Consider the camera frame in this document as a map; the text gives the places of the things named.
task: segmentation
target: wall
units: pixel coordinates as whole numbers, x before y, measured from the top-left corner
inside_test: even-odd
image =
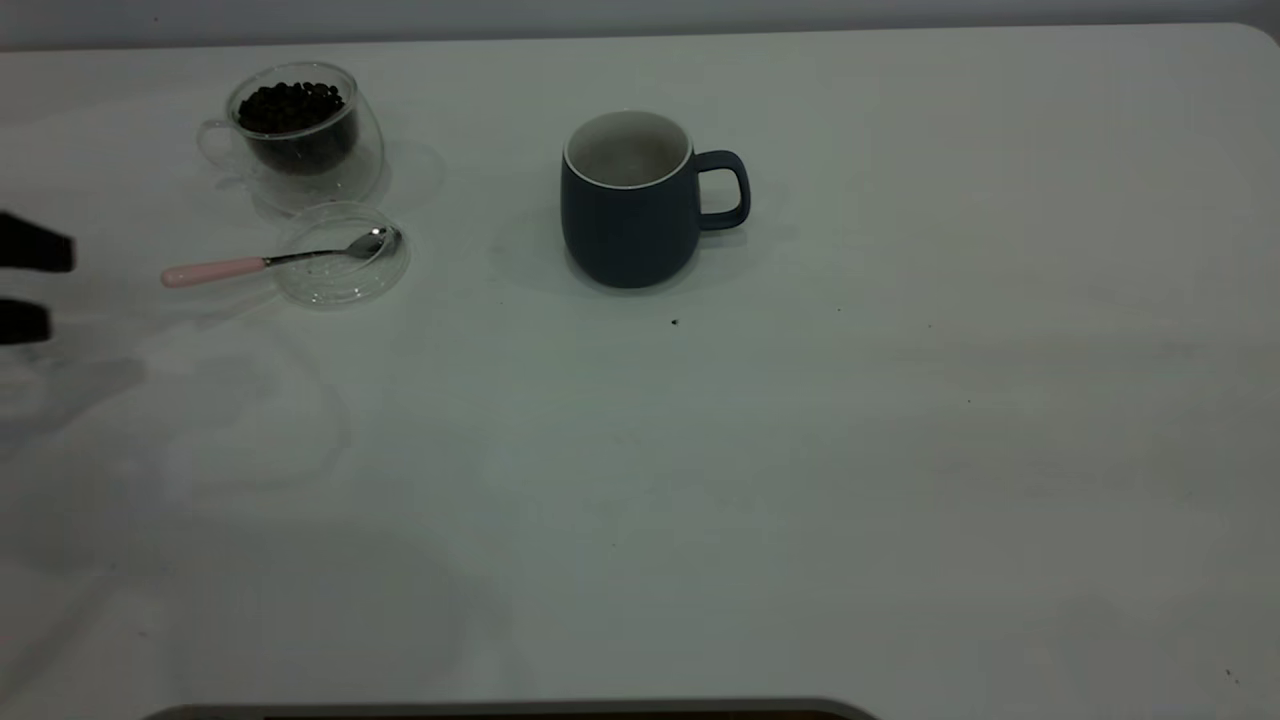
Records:
[[[4,0],[0,49],[1239,20],[1274,0]]]

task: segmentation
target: double-walled glass cup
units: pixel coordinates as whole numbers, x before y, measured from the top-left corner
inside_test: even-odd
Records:
[[[239,123],[241,104],[279,83],[337,88],[340,110],[294,132],[262,133]],[[196,145],[210,163],[239,176],[256,196],[285,213],[362,200],[383,172],[383,133],[351,73],[328,63],[288,63],[261,70],[227,99],[225,119],[207,120]],[[225,136],[224,141],[215,136]]]

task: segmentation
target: table surface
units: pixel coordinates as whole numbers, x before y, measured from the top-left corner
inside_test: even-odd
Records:
[[[274,247],[193,131],[292,59],[362,83],[408,272],[161,288]],[[59,336],[0,419],[0,717],[1280,711],[1277,77],[1240,26],[0,55],[0,205],[81,250],[3,275]],[[630,293],[557,215],[626,106],[755,199]]]

